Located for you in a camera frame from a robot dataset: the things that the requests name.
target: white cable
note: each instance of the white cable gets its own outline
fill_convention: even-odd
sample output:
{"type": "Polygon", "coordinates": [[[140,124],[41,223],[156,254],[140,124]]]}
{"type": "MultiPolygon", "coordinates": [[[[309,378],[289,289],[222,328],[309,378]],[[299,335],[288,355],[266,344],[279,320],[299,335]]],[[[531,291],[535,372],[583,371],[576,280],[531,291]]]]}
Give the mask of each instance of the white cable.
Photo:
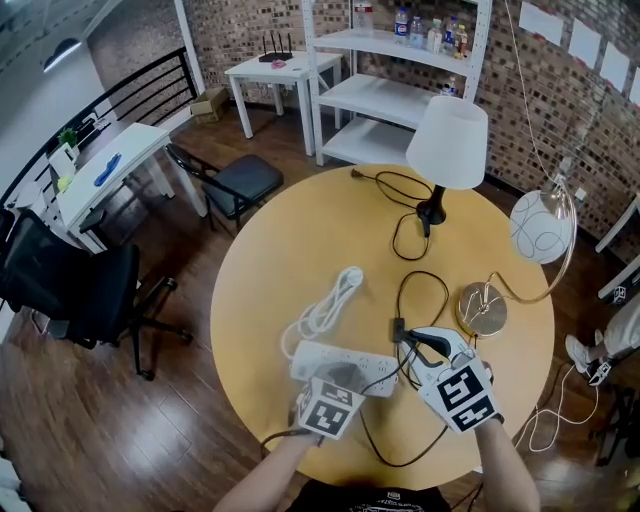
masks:
{"type": "Polygon", "coordinates": [[[520,75],[520,83],[522,84],[522,94],[524,95],[524,109],[527,113],[527,123],[529,124],[529,133],[531,133],[531,142],[533,143],[533,149],[538,157],[538,162],[540,163],[540,167],[547,175],[547,178],[553,181],[551,175],[547,172],[542,163],[542,159],[540,158],[540,152],[538,151],[538,145],[536,144],[536,139],[533,136],[533,127],[531,126],[531,116],[529,115],[529,101],[527,100],[527,91],[524,85],[524,78],[522,77],[522,68],[520,67],[520,55],[518,53],[518,43],[516,42],[516,33],[513,30],[513,20],[511,19],[511,10],[509,9],[509,0],[504,0],[504,5],[507,8],[507,16],[509,17],[509,26],[511,27],[511,37],[513,38],[513,49],[516,52],[516,63],[518,64],[518,73],[520,75]]]}
{"type": "Polygon", "coordinates": [[[558,412],[552,411],[551,409],[542,409],[541,411],[539,411],[538,406],[536,405],[536,413],[531,418],[529,418],[529,421],[527,421],[526,425],[522,429],[522,434],[520,435],[520,439],[518,439],[518,442],[516,443],[516,448],[520,444],[520,441],[522,441],[522,439],[524,438],[524,435],[526,434],[527,429],[529,428],[529,425],[531,424],[532,421],[534,421],[535,423],[533,425],[533,430],[531,431],[531,436],[529,437],[529,450],[531,450],[534,453],[539,453],[539,452],[548,450],[553,446],[553,443],[555,443],[556,438],[558,437],[558,432],[560,431],[560,420],[570,423],[571,425],[584,425],[596,413],[596,410],[598,409],[598,401],[600,399],[600,393],[597,387],[596,387],[596,404],[593,407],[593,411],[591,411],[591,414],[589,414],[589,416],[587,416],[584,420],[573,421],[565,418],[560,414],[560,411],[562,410],[562,402],[564,401],[564,381],[567,380],[567,377],[569,376],[569,374],[572,372],[574,368],[575,368],[575,365],[569,368],[569,371],[562,378],[562,383],[560,384],[560,403],[558,404],[558,412]],[[544,413],[553,414],[556,417],[556,430],[553,433],[553,438],[551,439],[551,442],[547,446],[545,446],[544,448],[534,448],[533,436],[535,435],[536,429],[538,428],[538,417],[542,416],[544,413]]]}
{"type": "Polygon", "coordinates": [[[342,307],[351,298],[354,292],[362,284],[364,273],[361,268],[345,268],[333,286],[333,289],[324,299],[316,304],[311,304],[304,310],[300,318],[287,327],[280,338],[280,349],[287,359],[293,356],[287,349],[287,336],[289,332],[296,328],[300,337],[306,340],[317,338],[320,334],[331,329],[342,307]]]}

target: shelf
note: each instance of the shelf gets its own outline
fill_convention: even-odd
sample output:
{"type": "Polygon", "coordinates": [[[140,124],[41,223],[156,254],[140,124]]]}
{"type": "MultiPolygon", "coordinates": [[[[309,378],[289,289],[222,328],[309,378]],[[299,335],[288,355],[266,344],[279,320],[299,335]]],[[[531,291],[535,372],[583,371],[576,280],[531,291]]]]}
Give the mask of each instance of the shelf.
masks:
{"type": "Polygon", "coordinates": [[[340,50],[357,50],[360,52],[379,53],[399,59],[421,62],[429,66],[446,69],[458,75],[469,74],[469,59],[454,59],[447,55],[431,53],[396,44],[393,32],[374,30],[373,35],[366,35],[359,30],[343,30],[326,36],[316,37],[314,46],[320,48],[337,48],[340,50]]]}
{"type": "Polygon", "coordinates": [[[372,119],[356,117],[324,145],[322,152],[358,165],[406,166],[405,154],[413,133],[372,119]]]}
{"type": "Polygon", "coordinates": [[[433,96],[418,87],[357,74],[322,94],[318,102],[415,130],[433,96]]]}

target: white power strip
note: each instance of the white power strip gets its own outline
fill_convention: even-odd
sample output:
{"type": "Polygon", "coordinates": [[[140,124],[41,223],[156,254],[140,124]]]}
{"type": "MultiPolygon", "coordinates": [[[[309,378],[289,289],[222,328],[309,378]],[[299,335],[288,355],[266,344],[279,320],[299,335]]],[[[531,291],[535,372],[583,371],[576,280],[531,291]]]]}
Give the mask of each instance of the white power strip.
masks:
{"type": "MultiPolygon", "coordinates": [[[[325,364],[353,363],[360,368],[360,389],[364,389],[372,382],[377,381],[393,373],[398,368],[398,361],[391,356],[379,356],[357,350],[325,345],[316,341],[302,340],[298,344],[296,353],[291,361],[291,378],[308,381],[316,370],[325,364]]],[[[398,382],[398,375],[376,384],[365,393],[368,396],[389,397],[393,393],[393,387],[398,382]]]]}

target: white spherical lampshade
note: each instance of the white spherical lampshade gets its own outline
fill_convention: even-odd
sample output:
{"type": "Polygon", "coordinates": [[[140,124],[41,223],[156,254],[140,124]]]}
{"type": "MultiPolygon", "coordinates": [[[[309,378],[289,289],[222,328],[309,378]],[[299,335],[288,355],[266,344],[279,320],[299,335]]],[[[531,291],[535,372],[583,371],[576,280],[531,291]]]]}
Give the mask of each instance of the white spherical lampshade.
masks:
{"type": "Polygon", "coordinates": [[[543,193],[534,190],[522,196],[511,212],[511,241],[529,261],[545,264],[557,260],[569,246],[572,223],[557,218],[544,205],[543,193]]]}

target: gold lamp base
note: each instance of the gold lamp base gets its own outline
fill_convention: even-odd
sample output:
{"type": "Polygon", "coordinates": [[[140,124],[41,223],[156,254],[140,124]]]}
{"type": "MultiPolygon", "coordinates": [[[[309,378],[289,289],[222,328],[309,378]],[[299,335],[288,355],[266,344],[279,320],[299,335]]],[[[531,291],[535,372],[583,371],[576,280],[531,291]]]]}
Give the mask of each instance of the gold lamp base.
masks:
{"type": "Polygon", "coordinates": [[[507,323],[507,303],[495,287],[471,283],[460,294],[456,316],[469,336],[488,338],[498,334],[507,323]],[[486,304],[482,300],[485,286],[488,286],[486,304]]]}

